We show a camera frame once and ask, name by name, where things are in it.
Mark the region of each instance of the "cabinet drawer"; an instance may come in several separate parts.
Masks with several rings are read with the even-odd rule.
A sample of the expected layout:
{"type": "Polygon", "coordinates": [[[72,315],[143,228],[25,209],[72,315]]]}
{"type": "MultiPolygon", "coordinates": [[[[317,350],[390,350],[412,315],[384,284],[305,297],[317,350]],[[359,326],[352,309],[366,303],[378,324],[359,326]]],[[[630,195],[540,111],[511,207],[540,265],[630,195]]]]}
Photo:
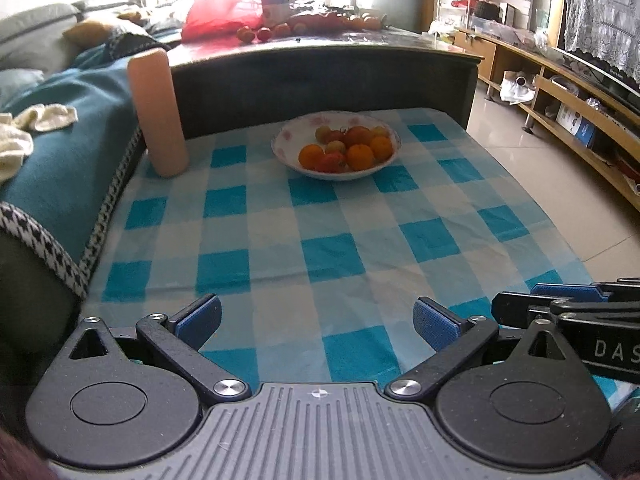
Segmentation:
{"type": "Polygon", "coordinates": [[[484,79],[491,80],[494,71],[495,43],[458,31],[456,32],[454,44],[478,54],[478,56],[483,56],[484,59],[478,65],[478,75],[484,79]]]}

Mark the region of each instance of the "blue checkered tablecloth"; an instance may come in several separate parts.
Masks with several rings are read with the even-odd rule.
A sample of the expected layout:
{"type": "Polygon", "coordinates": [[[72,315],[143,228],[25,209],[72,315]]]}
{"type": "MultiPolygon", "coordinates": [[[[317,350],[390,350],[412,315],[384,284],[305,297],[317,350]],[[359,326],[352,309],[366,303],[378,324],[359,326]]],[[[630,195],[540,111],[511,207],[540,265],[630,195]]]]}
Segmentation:
{"type": "MultiPolygon", "coordinates": [[[[146,155],[124,190],[83,314],[132,326],[217,293],[208,358],[248,381],[377,380],[433,350],[412,306],[429,296],[490,314],[502,290],[589,283],[551,220],[451,118],[370,113],[402,139],[372,177],[325,182],[280,164],[265,124],[188,141],[191,164],[156,176],[146,155]]],[[[628,388],[599,380],[612,404],[628,388]]]]}

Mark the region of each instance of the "ribbed plastic surface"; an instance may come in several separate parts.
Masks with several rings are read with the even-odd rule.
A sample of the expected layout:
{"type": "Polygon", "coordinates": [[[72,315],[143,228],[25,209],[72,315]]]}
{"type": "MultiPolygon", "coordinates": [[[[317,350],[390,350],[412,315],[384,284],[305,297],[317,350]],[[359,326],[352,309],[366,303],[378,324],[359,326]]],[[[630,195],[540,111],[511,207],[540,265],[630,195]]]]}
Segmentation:
{"type": "Polygon", "coordinates": [[[604,478],[587,465],[522,474],[474,462],[438,434],[423,407],[392,402],[372,383],[264,384],[249,400],[217,405],[194,438],[148,465],[113,472],[54,468],[70,480],[604,478]]]}

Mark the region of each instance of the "white bowl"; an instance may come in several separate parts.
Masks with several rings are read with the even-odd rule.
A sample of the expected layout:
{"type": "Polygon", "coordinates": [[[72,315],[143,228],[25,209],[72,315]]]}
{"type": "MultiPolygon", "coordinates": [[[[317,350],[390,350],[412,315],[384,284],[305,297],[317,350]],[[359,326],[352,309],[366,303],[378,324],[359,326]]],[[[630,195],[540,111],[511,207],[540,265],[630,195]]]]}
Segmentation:
{"type": "Polygon", "coordinates": [[[271,140],[271,150],[281,163],[303,175],[320,180],[355,180],[356,178],[369,176],[393,163],[398,156],[401,145],[400,137],[388,124],[373,117],[352,112],[319,112],[298,117],[286,123],[280,133],[271,140]],[[389,132],[394,154],[385,162],[364,171],[347,170],[344,173],[322,173],[321,171],[305,170],[298,162],[298,154],[308,144],[318,144],[320,146],[316,141],[316,130],[318,126],[323,126],[324,124],[332,130],[348,129],[352,126],[366,126],[369,129],[382,126],[389,132]]]}

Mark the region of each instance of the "pink tube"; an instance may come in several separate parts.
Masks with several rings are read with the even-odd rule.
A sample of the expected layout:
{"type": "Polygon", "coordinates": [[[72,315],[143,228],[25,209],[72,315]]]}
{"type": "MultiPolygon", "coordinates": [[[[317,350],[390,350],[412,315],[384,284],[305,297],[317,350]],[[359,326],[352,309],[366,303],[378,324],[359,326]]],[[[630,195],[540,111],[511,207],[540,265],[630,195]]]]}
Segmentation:
{"type": "Polygon", "coordinates": [[[127,75],[149,161],[160,176],[182,173],[189,165],[189,155],[166,52],[155,48],[133,56],[127,75]]]}

